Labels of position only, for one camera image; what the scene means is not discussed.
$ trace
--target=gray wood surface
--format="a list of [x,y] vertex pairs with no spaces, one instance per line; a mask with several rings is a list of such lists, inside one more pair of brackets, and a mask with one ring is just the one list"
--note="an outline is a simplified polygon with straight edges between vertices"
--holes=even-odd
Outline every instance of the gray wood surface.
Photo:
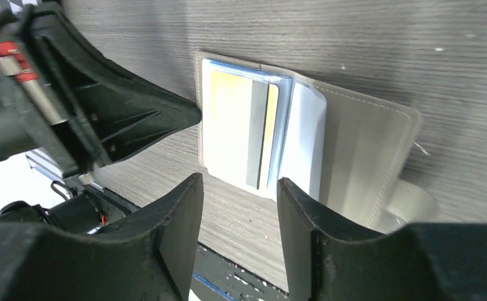
[[[69,0],[73,23],[122,66],[195,99],[193,53],[277,65],[410,105],[424,124],[402,177],[438,221],[487,222],[487,1]],[[97,180],[147,204],[197,163],[196,128]],[[286,289],[276,205],[205,175],[200,241]]]

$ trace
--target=card holder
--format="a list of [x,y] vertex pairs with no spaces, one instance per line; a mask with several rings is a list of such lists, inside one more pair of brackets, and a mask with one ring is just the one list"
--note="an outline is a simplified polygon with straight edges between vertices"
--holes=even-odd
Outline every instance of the card holder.
[[[199,160],[221,180],[275,200],[277,180],[289,177],[312,198],[369,228],[390,214],[391,205],[392,214],[411,220],[436,208],[425,194],[420,198],[402,189],[400,199],[394,197],[420,127],[416,109],[283,68],[205,52],[196,55],[195,77],[203,111]],[[237,78],[242,90],[231,82]],[[272,100],[264,93],[271,85],[278,88],[274,115],[268,108]],[[233,94],[213,96],[223,87]],[[212,109],[218,108],[219,99],[225,102],[219,112],[226,116],[216,123]]]

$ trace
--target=black cable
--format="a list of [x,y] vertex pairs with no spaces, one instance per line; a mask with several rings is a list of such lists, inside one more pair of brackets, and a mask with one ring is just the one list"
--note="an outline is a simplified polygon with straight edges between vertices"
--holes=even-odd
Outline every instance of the black cable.
[[60,182],[60,181],[52,181],[52,182],[51,182],[51,185],[50,185],[51,190],[53,190],[53,192],[55,192],[55,193],[57,193],[59,196],[61,196],[61,198],[63,198],[63,199],[64,199],[64,201],[68,201],[68,200],[69,200],[69,199],[68,199],[68,197],[67,197],[65,194],[63,194],[63,193],[62,193],[62,192],[61,192],[61,191],[60,191],[60,190],[59,190],[57,187],[55,187],[55,186],[60,186],[60,187],[62,187],[62,188],[64,188],[64,189],[66,189],[67,191],[69,191],[69,190],[70,190],[70,188],[68,188],[68,186],[64,185],[64,184],[63,184],[62,182]]

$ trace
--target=wallet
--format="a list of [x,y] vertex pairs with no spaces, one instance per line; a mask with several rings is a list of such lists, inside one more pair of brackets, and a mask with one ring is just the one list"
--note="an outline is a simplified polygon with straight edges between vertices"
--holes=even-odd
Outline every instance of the wallet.
[[196,54],[199,162],[210,174],[276,200],[290,178],[329,208],[379,231],[437,211],[399,179],[421,115],[414,108],[276,66]]

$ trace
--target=wooden table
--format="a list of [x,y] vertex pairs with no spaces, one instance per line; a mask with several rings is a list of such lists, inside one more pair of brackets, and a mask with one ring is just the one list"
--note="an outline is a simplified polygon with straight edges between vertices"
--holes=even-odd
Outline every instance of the wooden table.
[[[195,99],[193,53],[282,66],[424,116],[402,177],[432,193],[438,221],[487,222],[487,0],[69,0],[104,55]],[[138,204],[195,171],[197,129],[97,180]],[[287,289],[276,204],[205,174],[200,241]]]

